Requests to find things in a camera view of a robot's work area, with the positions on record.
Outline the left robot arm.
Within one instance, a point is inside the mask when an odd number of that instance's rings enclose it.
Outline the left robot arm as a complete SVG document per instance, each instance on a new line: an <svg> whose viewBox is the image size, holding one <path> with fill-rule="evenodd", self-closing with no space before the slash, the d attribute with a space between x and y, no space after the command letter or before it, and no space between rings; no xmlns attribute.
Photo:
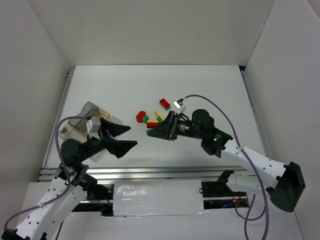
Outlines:
<svg viewBox="0 0 320 240"><path fill-rule="evenodd" d="M80 142L70 138L59 144L55 140L60 165L50 186L36 206L13 215L27 213L26 218L15 228L4 225L3 240L50 240L59 235L64 220L86 197L98 197L102 185L87 174L88 165L83 161L107 150L117 159L123 157L138 143L134 140L115 138L131 129L102 117L86 117L87 140Z"/></svg>

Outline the yellow long lego brick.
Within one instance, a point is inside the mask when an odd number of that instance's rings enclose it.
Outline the yellow long lego brick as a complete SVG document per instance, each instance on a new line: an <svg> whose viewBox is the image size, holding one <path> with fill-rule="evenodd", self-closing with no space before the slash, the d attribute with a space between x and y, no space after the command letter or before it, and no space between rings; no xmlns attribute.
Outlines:
<svg viewBox="0 0 320 240"><path fill-rule="evenodd" d="M158 110L154 110L154 115L155 115L156 117L158 117L158 116L162 117L163 120L165 119Z"/></svg>

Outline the green long lego brick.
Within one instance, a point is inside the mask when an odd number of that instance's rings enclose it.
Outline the green long lego brick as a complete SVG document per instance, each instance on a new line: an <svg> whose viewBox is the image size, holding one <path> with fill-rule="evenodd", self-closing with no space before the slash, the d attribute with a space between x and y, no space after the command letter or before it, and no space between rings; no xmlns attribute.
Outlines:
<svg viewBox="0 0 320 240"><path fill-rule="evenodd" d="M160 117L160 116L158 116L156 119L157 119L159 124L161 124L164 121L164 119L162 117Z"/></svg>

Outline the small green lego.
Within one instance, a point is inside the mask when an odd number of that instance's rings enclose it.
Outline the small green lego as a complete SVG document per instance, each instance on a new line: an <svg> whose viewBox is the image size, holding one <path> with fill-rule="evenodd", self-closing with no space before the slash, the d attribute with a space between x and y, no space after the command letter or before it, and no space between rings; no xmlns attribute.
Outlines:
<svg viewBox="0 0 320 240"><path fill-rule="evenodd" d="M147 129L145 132L146 132L146 135L147 136L150 136L150 131L151 131L152 129L150 128L150 129Z"/></svg>

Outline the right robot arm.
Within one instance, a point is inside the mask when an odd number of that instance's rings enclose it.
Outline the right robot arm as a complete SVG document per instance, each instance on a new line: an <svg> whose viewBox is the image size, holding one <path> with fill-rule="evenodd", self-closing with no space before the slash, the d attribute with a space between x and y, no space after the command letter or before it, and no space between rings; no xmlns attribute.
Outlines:
<svg viewBox="0 0 320 240"><path fill-rule="evenodd" d="M191 119L182 119L170 111L163 122L148 131L148 136L174 141L178 136L199 139L210 156L231 161L261 178L270 201L292 213L306 187L301 167L275 161L240 145L231 135L215 127L215 120L205 109L197 109Z"/></svg>

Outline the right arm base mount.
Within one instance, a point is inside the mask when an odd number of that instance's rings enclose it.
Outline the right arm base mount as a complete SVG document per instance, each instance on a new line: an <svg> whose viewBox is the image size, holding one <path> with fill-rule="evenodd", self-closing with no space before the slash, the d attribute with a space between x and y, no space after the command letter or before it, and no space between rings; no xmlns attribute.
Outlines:
<svg viewBox="0 0 320 240"><path fill-rule="evenodd" d="M233 170L225 170L216 181L203 181L198 190L203 197L203 207L210 209L234 209L236 205L240 208L248 208L249 203L245 192L232 191L227 186L228 177Z"/></svg>

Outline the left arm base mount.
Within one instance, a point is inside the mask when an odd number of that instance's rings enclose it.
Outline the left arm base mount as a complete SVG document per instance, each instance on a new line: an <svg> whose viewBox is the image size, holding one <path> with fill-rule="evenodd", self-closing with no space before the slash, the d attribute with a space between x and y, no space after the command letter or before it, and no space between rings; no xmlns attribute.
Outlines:
<svg viewBox="0 0 320 240"><path fill-rule="evenodd" d="M74 213L99 213L103 217L113 217L114 184L98 184L97 189L88 193L73 210Z"/></svg>

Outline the yellow rounded lego brick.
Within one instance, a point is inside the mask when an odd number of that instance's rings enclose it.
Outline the yellow rounded lego brick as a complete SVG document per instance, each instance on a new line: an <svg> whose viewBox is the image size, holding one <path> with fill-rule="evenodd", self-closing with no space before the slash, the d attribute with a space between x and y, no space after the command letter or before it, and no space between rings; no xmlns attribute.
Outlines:
<svg viewBox="0 0 320 240"><path fill-rule="evenodd" d="M159 121L157 119L148 119L146 123L159 123Z"/></svg>

